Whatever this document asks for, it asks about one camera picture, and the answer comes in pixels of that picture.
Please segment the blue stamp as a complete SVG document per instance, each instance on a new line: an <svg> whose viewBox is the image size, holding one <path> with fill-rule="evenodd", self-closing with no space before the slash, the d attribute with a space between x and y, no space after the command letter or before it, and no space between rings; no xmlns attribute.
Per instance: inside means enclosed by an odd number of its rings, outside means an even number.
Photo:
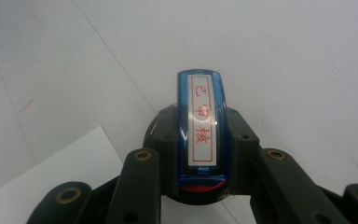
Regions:
<svg viewBox="0 0 358 224"><path fill-rule="evenodd" d="M216 129L227 125L227 106L220 74L192 69L178 74L177 105L187 109L190 166L216 165Z"/></svg>

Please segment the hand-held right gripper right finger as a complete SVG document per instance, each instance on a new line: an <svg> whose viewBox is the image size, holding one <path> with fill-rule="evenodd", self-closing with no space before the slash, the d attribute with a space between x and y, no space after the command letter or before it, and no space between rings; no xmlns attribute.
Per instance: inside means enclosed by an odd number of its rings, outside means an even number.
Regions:
<svg viewBox="0 0 358 224"><path fill-rule="evenodd" d="M259 138L237 110L228 109L227 121L230 136L229 191L233 195L250 195Z"/></svg>

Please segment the white paper sheet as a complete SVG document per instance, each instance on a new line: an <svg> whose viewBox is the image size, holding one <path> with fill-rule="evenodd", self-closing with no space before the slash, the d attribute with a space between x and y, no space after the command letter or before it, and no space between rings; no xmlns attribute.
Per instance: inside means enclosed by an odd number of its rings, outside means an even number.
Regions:
<svg viewBox="0 0 358 224"><path fill-rule="evenodd" d="M0 224L25 224L45 195L62 183L83 182L96 189L121 168L120 157L98 127L0 188Z"/></svg>

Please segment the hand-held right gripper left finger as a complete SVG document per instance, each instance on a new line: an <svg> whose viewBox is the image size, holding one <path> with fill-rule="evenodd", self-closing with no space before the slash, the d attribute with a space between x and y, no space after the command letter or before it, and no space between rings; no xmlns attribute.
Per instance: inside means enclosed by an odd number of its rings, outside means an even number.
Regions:
<svg viewBox="0 0 358 224"><path fill-rule="evenodd" d="M177 107L158 112L152 125L152 146L160 158L161 193L175 195L177 187Z"/></svg>

